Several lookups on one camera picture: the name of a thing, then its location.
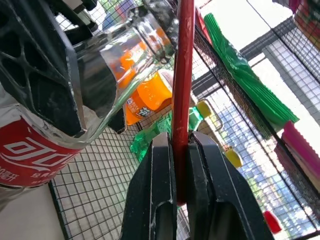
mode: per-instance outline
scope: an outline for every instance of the red rod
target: red rod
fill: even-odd
[[[195,2],[179,0],[179,40],[175,58],[172,106],[172,148],[179,206],[186,202],[186,153],[188,149],[192,53],[195,36]]]

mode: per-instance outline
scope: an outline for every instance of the yellow object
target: yellow object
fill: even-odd
[[[231,146],[225,151],[225,156],[236,169],[242,167],[243,163],[241,157]]]
[[[196,108],[198,109],[203,119],[210,117],[213,114],[211,107],[208,105],[208,103],[205,100],[199,101],[198,104],[196,105]]]

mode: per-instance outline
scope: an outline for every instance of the metal wire shelf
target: metal wire shelf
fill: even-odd
[[[140,4],[139,1],[133,0],[101,0],[101,8],[107,2],[109,4],[107,9],[99,8],[91,11],[100,30],[121,20],[123,11]],[[294,54],[298,64],[290,61],[285,65],[278,65],[276,69],[281,72],[286,66],[290,66],[296,78],[300,77],[303,80],[304,72],[297,69],[304,68],[312,80],[317,80],[320,64],[317,65],[313,61],[319,61],[319,51],[313,54],[315,49],[307,45],[310,45],[310,42],[301,36],[301,32],[291,21],[287,19],[281,25],[270,28],[269,33],[240,52],[250,61],[261,53],[273,53],[271,50],[279,49],[276,41],[280,40],[281,47],[284,45]],[[64,28],[72,28],[65,20],[60,22]],[[293,37],[295,34],[300,34],[301,37],[296,39]],[[302,39],[304,43],[297,49],[296,42],[300,43]],[[200,125],[198,131],[211,136],[220,145],[232,146],[241,155],[244,165],[239,171],[249,182],[261,210],[275,213],[284,228],[281,234],[275,236],[276,239],[309,239],[319,235],[319,219],[313,213],[314,207],[311,207],[312,204],[319,207],[319,193],[317,195],[313,185],[277,133],[232,79],[221,59],[198,29],[194,39],[192,73],[191,105],[206,99],[216,112],[214,117],[206,119]],[[309,88],[310,85],[304,82],[304,86],[299,86],[298,89],[301,90],[303,87]],[[309,88],[308,91],[314,94],[313,97],[320,96],[316,87]],[[320,117],[317,118],[319,110],[313,110],[317,109],[315,108],[317,103],[308,107],[307,100],[300,102],[310,114],[313,114],[311,115],[315,121],[320,121]],[[119,238],[126,191],[131,176],[138,166],[138,161],[130,152],[129,146],[141,128],[149,127],[170,110],[169,106],[149,115],[137,126],[131,126],[121,135],[106,129],[52,181],[50,189],[65,239]],[[272,137],[266,140],[262,135]],[[291,172],[302,186],[305,186],[303,194],[296,187],[295,180],[290,178],[292,173],[284,169],[279,156],[275,154],[276,146],[280,146],[280,156],[291,161]],[[179,209],[177,219],[177,239],[186,239],[189,236],[186,208]]]

